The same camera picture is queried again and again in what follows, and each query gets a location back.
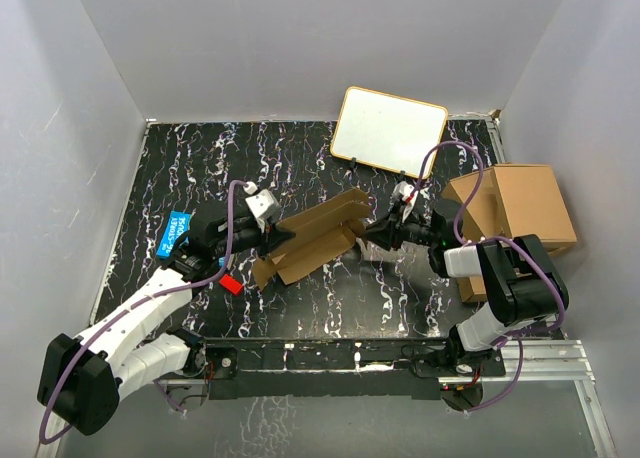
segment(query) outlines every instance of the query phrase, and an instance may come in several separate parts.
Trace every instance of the table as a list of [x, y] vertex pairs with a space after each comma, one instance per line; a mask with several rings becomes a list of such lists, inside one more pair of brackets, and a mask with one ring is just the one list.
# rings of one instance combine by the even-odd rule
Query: table
[[[368, 192], [372, 217], [390, 204], [398, 175], [333, 158], [334, 122], [158, 124], [149, 127], [105, 287], [100, 320], [143, 285], [158, 266], [155, 253], [172, 210], [211, 219], [226, 213], [232, 179], [269, 187], [294, 215], [357, 186]], [[478, 147], [485, 165], [496, 151], [484, 119], [452, 119], [443, 140]], [[441, 150], [423, 192], [427, 210], [447, 182], [469, 173], [467, 152]], [[309, 276], [258, 290], [250, 274], [255, 252], [240, 253], [230, 274], [244, 284], [232, 296], [212, 285], [171, 322], [207, 338], [444, 337], [477, 305], [459, 300], [454, 281], [436, 276], [422, 247], [399, 252], [355, 247]]]

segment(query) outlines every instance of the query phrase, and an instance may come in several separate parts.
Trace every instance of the brown cardboard box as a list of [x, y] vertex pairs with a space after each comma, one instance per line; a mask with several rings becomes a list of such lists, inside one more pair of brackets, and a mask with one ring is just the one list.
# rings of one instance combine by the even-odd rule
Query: brown cardboard box
[[[477, 180], [477, 172], [454, 178], [443, 198], [464, 201]], [[485, 170], [482, 184], [467, 208], [462, 225], [465, 237], [536, 234], [551, 254], [577, 242], [569, 213], [549, 165], [504, 164]], [[462, 301], [485, 301], [480, 277], [458, 280]]]
[[353, 188], [280, 221], [296, 236], [255, 261], [251, 272], [258, 287], [262, 290], [276, 273], [285, 284], [294, 283], [351, 249], [364, 232], [360, 219], [370, 212], [369, 195]]

